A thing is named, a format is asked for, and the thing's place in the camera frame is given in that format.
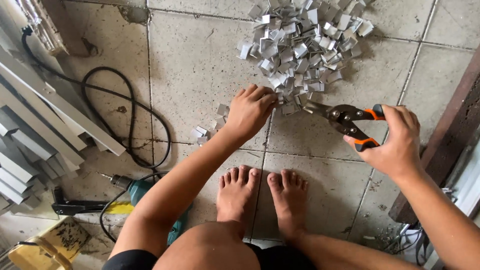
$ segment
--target leg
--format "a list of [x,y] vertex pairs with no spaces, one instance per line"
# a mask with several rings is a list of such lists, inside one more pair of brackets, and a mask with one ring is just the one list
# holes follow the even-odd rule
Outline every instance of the leg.
[[278,217],[278,228],[287,245],[302,251],[317,269],[419,269],[392,255],[347,241],[314,235],[305,227],[308,183],[295,172],[267,177]]
[[232,168],[219,179],[217,222],[195,226],[160,257],[155,269],[260,270],[255,253],[243,242],[245,206],[260,178],[258,169]]

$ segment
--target black shorts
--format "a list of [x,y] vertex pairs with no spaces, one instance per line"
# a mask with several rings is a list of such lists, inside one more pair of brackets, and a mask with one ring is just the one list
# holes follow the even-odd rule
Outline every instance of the black shorts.
[[[316,270],[313,263],[299,250],[290,246],[261,249],[245,243],[257,255],[262,270]],[[158,258],[146,250],[127,250],[109,259],[102,270],[151,270]]]

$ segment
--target person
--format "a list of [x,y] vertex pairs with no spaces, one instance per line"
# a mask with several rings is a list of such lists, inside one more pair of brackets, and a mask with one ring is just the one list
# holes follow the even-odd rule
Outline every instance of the person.
[[[276,100],[267,87],[241,89],[233,98],[225,126],[140,200],[103,269],[419,269],[378,250],[308,233],[309,184],[293,170],[267,177],[278,228],[287,246],[262,250],[243,243],[245,206],[254,196],[261,174],[260,169],[244,165],[219,179],[216,222],[187,230],[167,248],[174,222],[220,165],[265,125]],[[359,153],[360,157],[400,187],[449,269],[478,269],[480,229],[421,167],[416,115],[402,106],[382,108],[390,131],[388,139],[380,147]],[[345,136],[344,140],[354,148],[354,139]]]

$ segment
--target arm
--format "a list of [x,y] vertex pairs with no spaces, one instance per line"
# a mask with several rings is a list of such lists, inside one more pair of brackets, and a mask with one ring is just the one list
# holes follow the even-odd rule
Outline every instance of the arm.
[[140,200],[125,221],[110,258],[131,249],[159,257],[170,229],[222,163],[265,125],[276,95],[250,85],[234,97],[225,126],[213,138],[175,166]]
[[[420,165],[417,116],[405,107],[382,106],[387,142],[359,153],[387,174],[407,197],[435,250],[449,269],[477,269],[480,229],[447,198]],[[355,149],[354,139],[344,139]]]

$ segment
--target forearm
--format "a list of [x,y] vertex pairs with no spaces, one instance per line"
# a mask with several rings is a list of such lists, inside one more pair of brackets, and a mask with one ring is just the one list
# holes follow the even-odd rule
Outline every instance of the forearm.
[[444,263],[453,269],[477,267],[480,229],[421,171],[393,179],[408,199]]
[[173,225],[210,176],[240,146],[241,142],[220,130],[158,181],[138,203],[133,214]]

